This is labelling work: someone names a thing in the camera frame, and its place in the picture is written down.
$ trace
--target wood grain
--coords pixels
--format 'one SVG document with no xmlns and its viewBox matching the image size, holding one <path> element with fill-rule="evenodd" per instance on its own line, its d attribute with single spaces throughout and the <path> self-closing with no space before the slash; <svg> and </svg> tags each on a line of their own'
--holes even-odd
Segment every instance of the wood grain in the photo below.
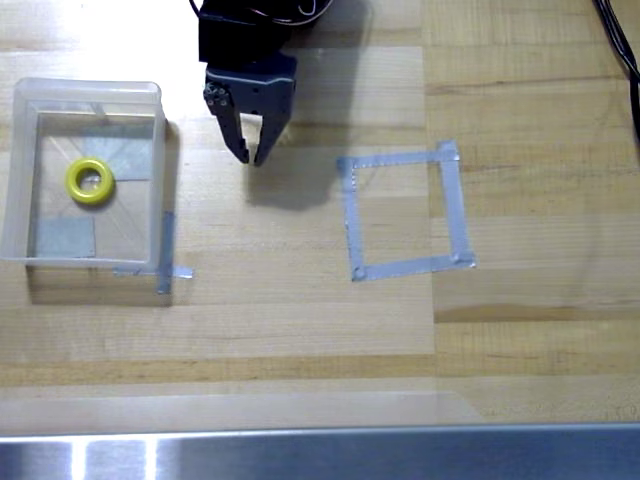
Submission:
<svg viewBox="0 0 640 480">
<path fill-rule="evenodd" d="M 374 379 L 354 388 L 455 392 L 491 422 L 638 420 L 640 156 L 591 2 L 337 1 L 291 43 L 296 115 L 260 171 L 226 152 L 202 102 L 188 5 L 140 21 L 150 5 L 0 1 L 0 191 L 19 78 L 154 80 L 177 259 L 198 276 L 166 299 L 146 280 L 0 264 L 0 396 Z M 615 8 L 640 48 L 637 3 Z M 478 268 L 351 284 L 335 158 L 448 138 Z M 359 180 L 368 258 L 447 251 L 437 172 Z"/>
</svg>

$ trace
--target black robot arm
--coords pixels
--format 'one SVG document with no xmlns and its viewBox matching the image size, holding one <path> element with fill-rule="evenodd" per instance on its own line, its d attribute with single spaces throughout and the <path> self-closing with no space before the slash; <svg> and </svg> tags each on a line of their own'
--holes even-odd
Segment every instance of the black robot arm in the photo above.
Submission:
<svg viewBox="0 0 640 480">
<path fill-rule="evenodd" d="M 207 63 L 204 99 L 224 141 L 252 163 L 240 114 L 262 116 L 253 164 L 269 156 L 291 118 L 297 61 L 280 52 L 296 28 L 312 25 L 333 0 L 205 0 L 199 17 L 200 61 Z"/>
</svg>

